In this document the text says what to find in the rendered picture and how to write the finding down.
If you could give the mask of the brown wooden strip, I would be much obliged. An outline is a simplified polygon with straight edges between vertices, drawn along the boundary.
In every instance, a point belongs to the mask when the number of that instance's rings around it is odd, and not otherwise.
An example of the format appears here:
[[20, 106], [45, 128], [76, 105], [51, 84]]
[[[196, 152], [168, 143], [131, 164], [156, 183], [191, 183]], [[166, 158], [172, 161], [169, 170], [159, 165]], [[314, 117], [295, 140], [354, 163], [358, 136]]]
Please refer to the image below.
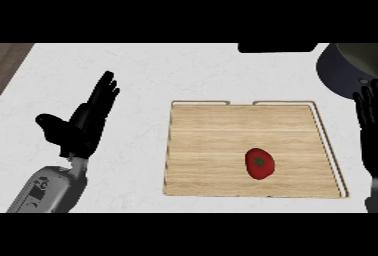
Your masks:
[[32, 43], [0, 43], [0, 94], [32, 49]]

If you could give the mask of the pale wooden tray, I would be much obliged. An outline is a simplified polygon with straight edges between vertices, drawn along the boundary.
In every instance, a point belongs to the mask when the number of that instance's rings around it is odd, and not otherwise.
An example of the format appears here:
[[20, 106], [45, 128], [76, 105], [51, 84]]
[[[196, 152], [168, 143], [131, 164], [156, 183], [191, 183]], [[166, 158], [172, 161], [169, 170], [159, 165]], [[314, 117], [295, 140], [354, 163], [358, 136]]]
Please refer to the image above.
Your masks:
[[346, 198], [315, 103], [174, 101], [162, 192], [168, 196]]

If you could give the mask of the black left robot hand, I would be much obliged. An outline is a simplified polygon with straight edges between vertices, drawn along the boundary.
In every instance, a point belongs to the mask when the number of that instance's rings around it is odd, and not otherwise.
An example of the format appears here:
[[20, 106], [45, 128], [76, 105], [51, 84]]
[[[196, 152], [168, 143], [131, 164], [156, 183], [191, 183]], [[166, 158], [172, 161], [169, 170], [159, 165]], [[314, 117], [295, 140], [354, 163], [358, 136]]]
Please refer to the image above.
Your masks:
[[106, 118], [119, 94], [113, 73], [106, 71], [95, 83], [88, 100], [80, 103], [67, 121], [41, 113], [35, 117], [45, 140], [60, 147], [61, 158], [88, 159], [95, 152]]

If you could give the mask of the dark grey pot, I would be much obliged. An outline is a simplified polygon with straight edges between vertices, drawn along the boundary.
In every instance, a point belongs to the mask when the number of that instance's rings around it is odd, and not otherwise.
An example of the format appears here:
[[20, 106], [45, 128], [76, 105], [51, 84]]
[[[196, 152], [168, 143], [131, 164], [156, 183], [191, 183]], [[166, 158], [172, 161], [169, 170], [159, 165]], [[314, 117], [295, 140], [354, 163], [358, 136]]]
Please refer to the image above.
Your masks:
[[326, 88], [351, 99], [378, 79], [378, 43], [330, 43], [317, 58], [315, 72]]

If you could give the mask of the black flat appliance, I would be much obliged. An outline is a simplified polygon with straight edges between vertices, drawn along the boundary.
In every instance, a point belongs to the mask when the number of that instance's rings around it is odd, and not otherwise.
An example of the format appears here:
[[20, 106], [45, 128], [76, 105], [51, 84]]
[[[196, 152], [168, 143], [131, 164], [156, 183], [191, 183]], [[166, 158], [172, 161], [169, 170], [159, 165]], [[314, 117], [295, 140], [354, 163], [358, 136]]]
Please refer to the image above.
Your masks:
[[238, 43], [240, 53], [281, 53], [281, 52], [309, 52], [315, 48], [315, 43], [306, 44], [256, 44]]

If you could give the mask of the red tomato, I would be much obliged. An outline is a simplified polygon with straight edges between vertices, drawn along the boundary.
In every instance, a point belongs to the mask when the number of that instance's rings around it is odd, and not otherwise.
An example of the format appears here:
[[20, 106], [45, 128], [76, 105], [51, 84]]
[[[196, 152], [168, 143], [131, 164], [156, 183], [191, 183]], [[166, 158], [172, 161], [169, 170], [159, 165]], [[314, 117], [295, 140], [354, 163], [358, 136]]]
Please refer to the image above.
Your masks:
[[274, 160], [271, 155], [259, 148], [252, 148], [244, 153], [244, 166], [249, 176], [261, 180], [274, 172]]

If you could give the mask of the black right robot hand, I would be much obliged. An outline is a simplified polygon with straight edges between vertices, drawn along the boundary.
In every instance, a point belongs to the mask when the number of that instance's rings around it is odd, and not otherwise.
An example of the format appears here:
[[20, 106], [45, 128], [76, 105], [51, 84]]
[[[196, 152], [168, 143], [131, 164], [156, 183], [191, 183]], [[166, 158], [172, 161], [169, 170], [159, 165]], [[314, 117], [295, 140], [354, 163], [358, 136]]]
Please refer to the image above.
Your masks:
[[352, 93], [355, 114], [360, 125], [360, 150], [363, 166], [378, 179], [378, 84], [361, 87]]

